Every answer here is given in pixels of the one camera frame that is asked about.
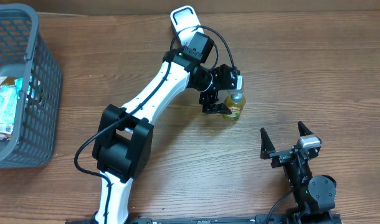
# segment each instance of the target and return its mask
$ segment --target silver lid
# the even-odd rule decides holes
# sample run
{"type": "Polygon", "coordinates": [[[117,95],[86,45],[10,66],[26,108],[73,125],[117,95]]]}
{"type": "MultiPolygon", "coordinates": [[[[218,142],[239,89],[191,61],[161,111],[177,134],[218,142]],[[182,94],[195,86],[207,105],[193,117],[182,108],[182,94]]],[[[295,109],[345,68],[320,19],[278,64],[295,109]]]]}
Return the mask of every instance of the silver lid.
{"type": "Polygon", "coordinates": [[[242,93],[232,94],[232,100],[235,103],[240,102],[242,100],[242,93]]]}

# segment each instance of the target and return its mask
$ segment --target wooden surface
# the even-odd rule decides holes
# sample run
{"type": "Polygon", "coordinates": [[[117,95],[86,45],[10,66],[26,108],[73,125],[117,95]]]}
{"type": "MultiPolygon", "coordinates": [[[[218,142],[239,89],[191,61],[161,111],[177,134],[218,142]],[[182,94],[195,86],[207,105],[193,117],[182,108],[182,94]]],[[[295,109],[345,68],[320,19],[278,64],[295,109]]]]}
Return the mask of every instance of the wooden surface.
{"type": "Polygon", "coordinates": [[[81,15],[169,14],[191,5],[197,13],[380,10],[380,0],[0,0],[39,12],[81,15]]]}
{"type": "MultiPolygon", "coordinates": [[[[288,149],[302,120],[323,140],[310,162],[313,174],[338,183],[334,212],[344,223],[380,223],[380,12],[200,20],[226,38],[246,80],[247,104],[233,123],[202,114],[194,90],[175,98],[155,125],[150,161],[132,187],[132,215],[267,213],[289,186],[281,168],[259,158],[259,129],[277,149],[288,149]]],[[[64,74],[55,156],[45,167],[0,170],[0,223],[63,223],[98,210],[101,180],[77,171],[74,154],[108,104],[129,101],[156,75],[172,38],[167,15],[42,18],[40,32],[64,74]]],[[[228,63],[211,37],[219,64],[228,63]]],[[[96,170],[92,147],[80,164],[96,170]]],[[[289,198],[277,212],[292,206],[289,198]]]]}

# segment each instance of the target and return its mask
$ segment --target wooden table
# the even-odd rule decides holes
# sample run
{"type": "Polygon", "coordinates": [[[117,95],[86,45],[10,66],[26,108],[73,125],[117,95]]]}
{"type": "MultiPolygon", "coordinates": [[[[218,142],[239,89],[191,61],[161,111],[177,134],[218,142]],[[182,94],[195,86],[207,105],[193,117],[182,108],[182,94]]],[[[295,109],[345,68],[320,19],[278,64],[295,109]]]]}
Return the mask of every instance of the wooden table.
{"type": "MultiPolygon", "coordinates": [[[[226,38],[247,104],[233,123],[202,114],[194,90],[175,98],[155,125],[130,213],[267,213],[289,186],[282,169],[260,159],[259,129],[277,149],[289,149],[302,120],[323,140],[313,174],[338,183],[334,212],[344,223],[380,223],[380,11],[199,18],[226,38]]],[[[64,74],[55,155],[45,167],[0,170],[0,223],[63,223],[98,210],[101,180],[77,171],[74,154],[108,104],[129,101],[156,75],[173,36],[168,15],[42,18],[40,32],[64,74]]],[[[228,63],[211,37],[219,64],[228,63]]],[[[96,171],[91,153],[87,148],[80,164],[96,171]]],[[[293,206],[289,198],[276,212],[293,206]]]]}

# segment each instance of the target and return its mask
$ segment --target plastic crate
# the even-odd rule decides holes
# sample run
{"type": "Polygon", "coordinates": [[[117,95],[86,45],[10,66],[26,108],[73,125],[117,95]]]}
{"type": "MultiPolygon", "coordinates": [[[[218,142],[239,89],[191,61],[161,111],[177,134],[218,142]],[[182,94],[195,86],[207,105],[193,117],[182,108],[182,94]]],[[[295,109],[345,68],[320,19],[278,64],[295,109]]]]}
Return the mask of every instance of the plastic crate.
{"type": "Polygon", "coordinates": [[[0,168],[44,165],[54,154],[62,74],[38,28],[33,8],[0,5],[0,77],[24,78],[12,138],[0,140],[0,168]]]}

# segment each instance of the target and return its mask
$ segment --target bottle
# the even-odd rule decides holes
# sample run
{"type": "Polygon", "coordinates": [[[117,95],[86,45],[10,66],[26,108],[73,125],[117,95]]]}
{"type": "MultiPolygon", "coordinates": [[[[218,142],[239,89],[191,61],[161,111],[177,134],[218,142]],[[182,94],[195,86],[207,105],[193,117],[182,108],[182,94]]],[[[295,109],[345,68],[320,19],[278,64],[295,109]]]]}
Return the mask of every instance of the bottle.
{"type": "Polygon", "coordinates": [[[223,114],[224,119],[237,120],[245,105],[245,97],[242,93],[227,96],[224,104],[232,111],[232,114],[223,114]]]}

